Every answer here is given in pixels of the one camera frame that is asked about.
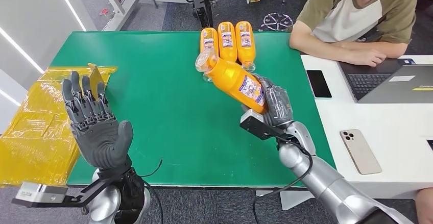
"black cable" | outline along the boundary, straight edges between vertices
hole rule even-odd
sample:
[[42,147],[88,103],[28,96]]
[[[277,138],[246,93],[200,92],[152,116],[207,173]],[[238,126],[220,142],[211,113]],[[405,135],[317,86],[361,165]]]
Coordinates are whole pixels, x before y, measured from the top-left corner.
[[257,213],[256,213],[256,202],[257,202],[257,200],[259,200],[259,199],[261,199],[261,198],[263,198],[263,197],[267,197],[267,196],[275,195],[275,194],[277,194],[277,193],[280,193],[280,192],[282,192],[282,191],[285,191],[285,190],[291,188],[293,185],[295,185],[296,183],[298,183],[299,181],[301,181],[304,177],[306,177],[306,176],[310,173],[311,168],[312,168],[312,156],[311,156],[311,154],[310,154],[307,150],[305,150],[305,148],[303,148],[303,147],[302,147],[301,145],[299,145],[299,144],[296,144],[296,143],[294,143],[294,142],[292,142],[292,141],[290,141],[290,140],[284,139],[284,138],[282,138],[282,137],[275,136],[275,138],[277,138],[278,140],[281,140],[281,141],[284,141],[284,142],[287,142],[287,143],[290,143],[290,144],[296,146],[296,147],[297,147],[297,148],[298,148],[298,149],[299,149],[303,154],[305,154],[305,155],[308,156],[308,159],[310,160],[310,165],[308,166],[308,169],[307,169],[307,171],[306,171],[304,174],[302,174],[300,177],[296,178],[294,181],[292,181],[291,183],[289,183],[287,186],[285,186],[285,187],[283,187],[283,188],[280,188],[280,189],[277,189],[277,190],[274,190],[274,191],[272,191],[272,192],[270,192],[270,193],[267,193],[267,194],[261,195],[261,196],[257,197],[257,198],[253,201],[253,213],[254,213],[254,219],[256,220],[256,223],[257,223],[257,224],[259,224],[258,217],[257,217]]
[[164,224],[164,213],[162,211],[162,204],[161,204],[161,201],[159,200],[159,196],[156,193],[156,191],[153,189],[153,187],[149,183],[147,183],[147,181],[143,180],[143,182],[147,185],[147,187],[145,186],[145,188],[147,188],[155,196],[156,201],[158,202],[158,207],[159,207],[159,213],[160,213],[160,218],[161,218],[160,223]]
[[161,223],[161,224],[164,224],[164,213],[163,213],[163,211],[162,211],[162,204],[161,204],[161,201],[159,200],[159,196],[158,196],[158,194],[156,193],[156,191],[153,189],[153,187],[152,187],[152,186],[151,186],[147,181],[145,181],[145,180],[143,179],[144,177],[149,177],[149,176],[153,175],[156,171],[159,170],[159,167],[161,167],[161,164],[162,164],[162,159],[163,159],[163,158],[161,158],[161,159],[159,160],[158,167],[156,167],[156,169],[155,169],[152,173],[150,173],[150,174],[148,174],[148,175],[145,175],[145,176],[139,176],[139,177],[141,177],[141,179],[142,179],[143,182],[145,183],[145,188],[147,188],[149,191],[151,191],[151,193],[156,197],[156,201],[158,202],[158,207],[159,207],[160,218],[161,218],[160,223]]
[[149,176],[153,175],[157,170],[159,170],[159,167],[161,167],[162,159],[163,159],[163,158],[161,158],[161,159],[159,160],[158,167],[156,167],[156,169],[155,169],[152,173],[150,173],[150,174],[148,174],[148,175],[145,175],[145,176],[139,176],[139,177],[143,178],[143,177],[149,177]]

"yellow plastic wrap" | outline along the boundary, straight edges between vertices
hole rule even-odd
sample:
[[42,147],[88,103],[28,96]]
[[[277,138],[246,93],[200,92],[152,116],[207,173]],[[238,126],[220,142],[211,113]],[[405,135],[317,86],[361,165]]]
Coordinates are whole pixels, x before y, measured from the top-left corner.
[[[98,67],[104,83],[116,69]],[[72,70],[91,73],[89,67],[49,68],[30,88],[0,137],[0,186],[22,181],[66,184],[79,156],[61,92],[61,82]]]

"white wall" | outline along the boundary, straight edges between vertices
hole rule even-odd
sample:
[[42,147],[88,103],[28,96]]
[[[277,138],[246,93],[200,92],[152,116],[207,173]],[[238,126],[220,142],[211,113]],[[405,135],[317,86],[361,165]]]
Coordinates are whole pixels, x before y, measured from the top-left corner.
[[[0,28],[45,70],[72,31],[96,31],[81,0],[1,0]],[[41,73],[0,31],[0,90],[19,103]],[[0,94],[0,134],[19,106]]]
[[[21,103],[27,95],[27,90],[20,86],[1,69],[0,90],[18,103]],[[18,108],[19,106],[16,103],[10,101],[5,96],[0,95],[0,134],[3,134],[3,132],[8,128],[9,122],[14,117]]]

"laptop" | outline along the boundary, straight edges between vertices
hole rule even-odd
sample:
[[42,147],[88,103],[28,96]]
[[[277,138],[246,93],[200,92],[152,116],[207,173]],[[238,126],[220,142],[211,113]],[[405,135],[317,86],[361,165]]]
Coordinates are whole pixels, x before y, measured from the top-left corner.
[[387,59],[376,68],[340,67],[358,103],[433,103],[433,65],[414,64],[412,59]]

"laptop keyboard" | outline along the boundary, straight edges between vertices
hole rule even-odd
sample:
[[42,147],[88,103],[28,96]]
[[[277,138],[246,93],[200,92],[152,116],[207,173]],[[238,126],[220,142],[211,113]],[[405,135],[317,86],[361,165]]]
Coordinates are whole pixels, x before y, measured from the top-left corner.
[[391,74],[349,74],[354,92],[366,94],[383,83]]

